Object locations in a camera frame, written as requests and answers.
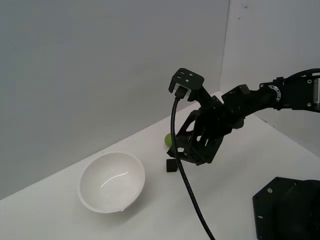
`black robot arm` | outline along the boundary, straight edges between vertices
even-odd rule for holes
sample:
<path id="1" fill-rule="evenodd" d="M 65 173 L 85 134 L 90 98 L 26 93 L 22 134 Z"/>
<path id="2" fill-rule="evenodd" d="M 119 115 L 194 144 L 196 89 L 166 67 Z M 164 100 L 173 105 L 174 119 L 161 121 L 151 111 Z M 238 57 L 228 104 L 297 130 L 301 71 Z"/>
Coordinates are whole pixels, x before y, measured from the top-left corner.
<path id="1" fill-rule="evenodd" d="M 169 91 L 182 86 L 188 89 L 188 101 L 197 101 L 200 108 L 190 113 L 176 135 L 176 142 L 183 151 L 182 160 L 196 165 L 211 163 L 225 135 L 244 125 L 246 116 L 266 108 L 292 109 L 320 113 L 320 68 L 298 72 L 288 78 L 278 77 L 264 82 L 258 90 L 239 85 L 222 96 L 223 103 L 211 97 L 203 87 L 204 78 L 185 68 L 172 77 Z M 193 130 L 187 131 L 194 122 Z M 167 152 L 174 156 L 171 147 Z"/>

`black wire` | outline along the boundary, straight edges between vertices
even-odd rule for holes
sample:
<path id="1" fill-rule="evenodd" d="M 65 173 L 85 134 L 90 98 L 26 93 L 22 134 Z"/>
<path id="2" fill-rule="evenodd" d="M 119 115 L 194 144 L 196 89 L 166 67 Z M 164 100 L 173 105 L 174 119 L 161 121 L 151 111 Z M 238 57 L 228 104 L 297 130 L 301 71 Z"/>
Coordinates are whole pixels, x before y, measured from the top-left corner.
<path id="1" fill-rule="evenodd" d="M 176 121 L 176 111 L 177 111 L 177 106 L 178 106 L 178 102 L 179 102 L 179 98 L 176 97 L 173 103 L 173 107 L 172 107 L 172 113 L 171 113 L 171 124 L 170 124 L 170 128 L 171 128 L 171 140 L 172 140 L 172 147 L 173 147 L 173 152 L 174 152 L 174 157 L 176 160 L 176 164 L 178 165 L 179 171 L 181 173 L 182 179 L 184 181 L 185 187 L 190 195 L 192 204 L 194 206 L 194 209 L 196 211 L 196 214 L 198 215 L 200 222 L 204 228 L 204 230 L 206 231 L 206 233 L 208 234 L 209 238 L 211 240 L 216 240 L 215 237 L 213 236 L 213 234 L 211 233 L 202 213 L 201 210 L 199 208 L 199 205 L 197 203 L 197 200 L 195 198 L 194 192 L 191 189 L 190 183 L 188 181 L 188 178 L 186 176 L 184 167 L 181 163 L 181 159 L 180 156 L 178 154 L 178 146 L 177 146 L 177 141 L 176 141 L 176 134 L 175 134 L 175 121 Z"/>

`green ball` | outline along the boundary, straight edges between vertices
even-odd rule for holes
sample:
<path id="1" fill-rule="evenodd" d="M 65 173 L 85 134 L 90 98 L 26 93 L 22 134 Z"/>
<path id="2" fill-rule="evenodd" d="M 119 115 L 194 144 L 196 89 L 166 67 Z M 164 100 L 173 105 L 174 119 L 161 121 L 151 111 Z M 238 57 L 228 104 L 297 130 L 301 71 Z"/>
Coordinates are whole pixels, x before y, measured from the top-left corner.
<path id="1" fill-rule="evenodd" d="M 170 133 L 168 133 L 167 135 L 165 135 L 164 143 L 165 143 L 165 145 L 167 145 L 169 148 L 171 148 L 171 146 L 172 146 L 172 141 L 171 141 L 171 134 L 170 134 Z"/>

